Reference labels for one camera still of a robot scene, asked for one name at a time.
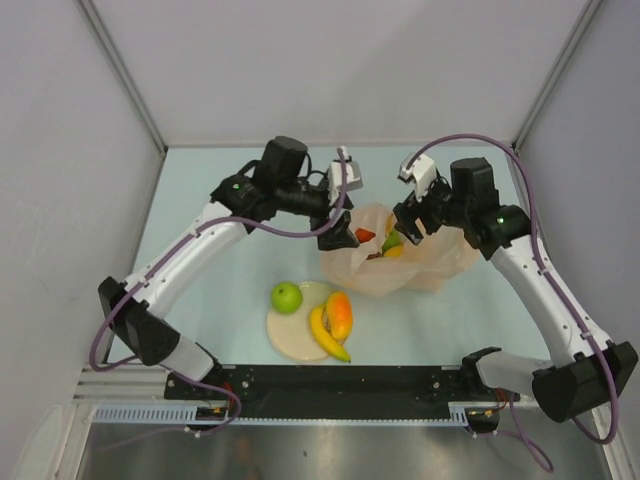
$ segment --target beige plate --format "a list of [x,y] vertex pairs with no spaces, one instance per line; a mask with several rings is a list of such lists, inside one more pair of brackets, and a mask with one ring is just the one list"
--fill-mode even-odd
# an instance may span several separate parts
[[296,362],[319,362],[329,356],[313,339],[309,328],[309,312],[327,302],[333,289],[326,283],[301,282],[302,305],[291,315],[282,315],[273,308],[267,314],[267,333],[271,345],[282,355]]

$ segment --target gray floor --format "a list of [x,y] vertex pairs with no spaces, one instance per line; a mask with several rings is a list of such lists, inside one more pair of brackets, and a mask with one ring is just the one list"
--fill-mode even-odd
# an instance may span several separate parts
[[[520,410],[532,439],[553,460],[555,478],[609,479],[600,447],[572,424]],[[512,429],[503,415],[501,427]],[[346,480],[549,478],[510,438],[476,439],[462,429],[418,427],[231,427],[195,440],[161,433],[118,449],[98,447],[157,429],[92,428],[80,479]]]

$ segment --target green fruit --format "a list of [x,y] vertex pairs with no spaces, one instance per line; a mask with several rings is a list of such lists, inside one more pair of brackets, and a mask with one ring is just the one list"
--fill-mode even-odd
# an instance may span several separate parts
[[382,244],[382,253],[387,253],[387,250],[393,247],[397,247],[398,245],[402,245],[402,239],[400,238],[400,234],[396,229],[393,229],[389,232],[387,239]]
[[302,291],[295,283],[282,282],[271,290],[271,306],[284,315],[295,312],[302,305]]

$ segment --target table surface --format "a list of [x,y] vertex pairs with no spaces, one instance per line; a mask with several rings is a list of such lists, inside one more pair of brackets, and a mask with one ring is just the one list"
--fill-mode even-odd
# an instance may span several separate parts
[[[396,179],[400,163],[416,146],[349,147],[360,164],[364,188],[352,192],[356,205],[389,207],[410,187]],[[329,147],[311,148],[314,167],[335,158]],[[170,149],[135,262],[153,260],[180,235],[209,200],[220,181],[261,148]],[[493,147],[442,146],[429,152],[448,177],[460,158],[485,157],[493,165],[503,204],[518,203],[502,152]],[[272,225],[307,231],[306,218],[279,214]],[[187,289],[166,320],[199,342],[222,363],[291,364],[269,343],[266,314],[272,286],[283,280],[324,281],[315,239],[288,239],[262,231],[233,246]],[[347,347],[357,365],[456,365],[488,346],[520,355],[548,358],[535,323],[508,282],[481,257],[450,279],[439,293],[402,290],[383,298],[350,293],[354,328]],[[118,339],[109,360],[130,354]],[[328,359],[324,363],[339,363]]]

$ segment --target yellow banana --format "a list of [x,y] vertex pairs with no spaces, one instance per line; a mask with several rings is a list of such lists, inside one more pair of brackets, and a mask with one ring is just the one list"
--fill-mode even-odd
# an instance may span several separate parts
[[320,345],[329,355],[342,360],[343,362],[351,363],[351,356],[340,345],[327,329],[324,328],[324,306],[319,305],[311,309],[309,313],[309,325],[311,326],[311,334],[318,345]]

